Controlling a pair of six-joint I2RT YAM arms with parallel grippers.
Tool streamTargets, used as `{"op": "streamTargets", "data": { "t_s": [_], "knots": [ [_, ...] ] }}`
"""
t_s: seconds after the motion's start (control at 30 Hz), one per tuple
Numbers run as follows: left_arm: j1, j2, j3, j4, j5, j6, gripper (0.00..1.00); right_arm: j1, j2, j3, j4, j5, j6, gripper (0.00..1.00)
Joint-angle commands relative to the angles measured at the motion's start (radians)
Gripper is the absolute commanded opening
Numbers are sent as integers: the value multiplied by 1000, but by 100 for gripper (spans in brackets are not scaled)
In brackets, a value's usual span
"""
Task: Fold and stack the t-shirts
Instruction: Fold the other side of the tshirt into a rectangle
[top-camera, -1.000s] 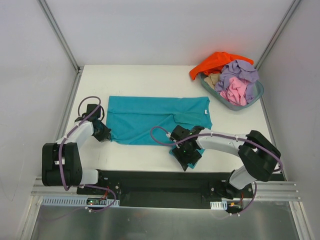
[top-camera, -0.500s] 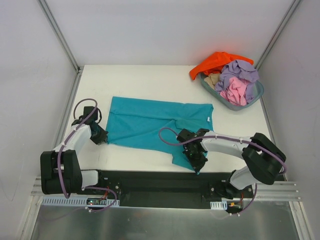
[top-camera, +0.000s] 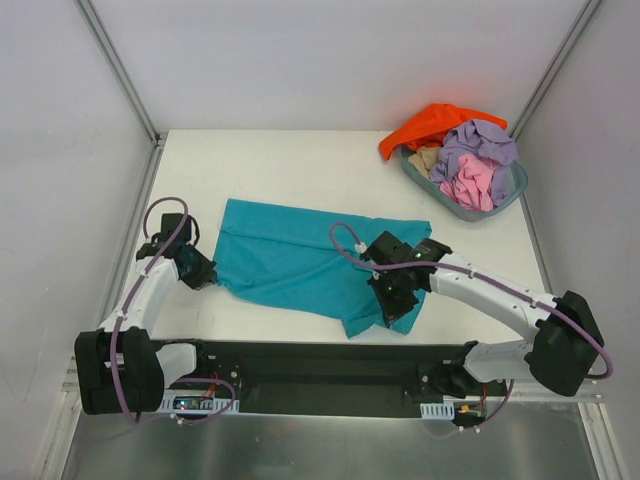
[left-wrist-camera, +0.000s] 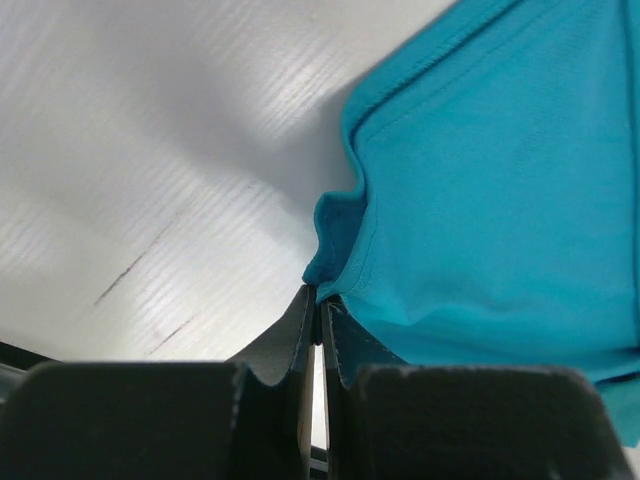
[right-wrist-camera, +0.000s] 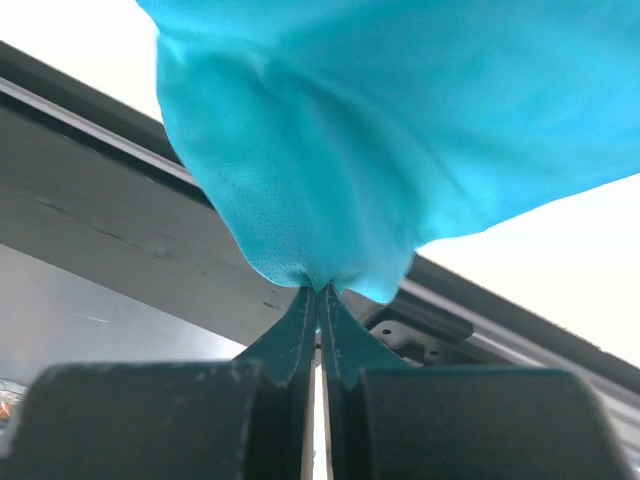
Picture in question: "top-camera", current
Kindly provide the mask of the teal t shirt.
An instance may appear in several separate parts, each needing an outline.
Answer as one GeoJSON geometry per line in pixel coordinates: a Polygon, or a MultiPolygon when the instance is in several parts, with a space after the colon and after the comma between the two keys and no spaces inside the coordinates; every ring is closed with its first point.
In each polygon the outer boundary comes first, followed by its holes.
{"type": "Polygon", "coordinates": [[[353,338],[384,324],[368,285],[371,273],[345,259],[355,245],[383,232],[416,245],[430,237],[423,220],[370,218],[230,199],[213,260],[217,279],[235,297],[262,306],[304,311],[341,322],[353,338]]]}

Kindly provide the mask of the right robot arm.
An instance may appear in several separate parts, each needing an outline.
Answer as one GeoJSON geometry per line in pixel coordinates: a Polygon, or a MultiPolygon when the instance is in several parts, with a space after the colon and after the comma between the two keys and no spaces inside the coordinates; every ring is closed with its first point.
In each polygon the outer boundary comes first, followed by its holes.
{"type": "Polygon", "coordinates": [[[445,395],[463,398],[497,380],[535,380],[572,397],[604,346],[588,303],[574,292],[557,297],[492,278],[428,238],[411,246],[385,231],[356,250],[374,268],[368,283],[386,326],[408,315],[418,292],[425,291],[469,305],[518,334],[518,340],[503,343],[469,341],[434,367],[428,381],[445,395]]]}

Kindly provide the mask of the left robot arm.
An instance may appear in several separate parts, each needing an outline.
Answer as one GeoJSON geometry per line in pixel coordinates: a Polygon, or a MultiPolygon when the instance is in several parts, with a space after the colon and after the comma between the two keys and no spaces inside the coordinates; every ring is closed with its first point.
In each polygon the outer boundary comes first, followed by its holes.
{"type": "Polygon", "coordinates": [[[210,363],[193,343],[162,347],[150,338],[162,306],[178,283],[200,290],[216,281],[215,263],[197,250],[200,230],[190,215],[165,213],[160,231],[136,252],[128,293],[94,331],[82,332],[74,353],[83,410],[117,414],[125,402],[139,415],[154,412],[176,380],[204,387],[210,363]]]}

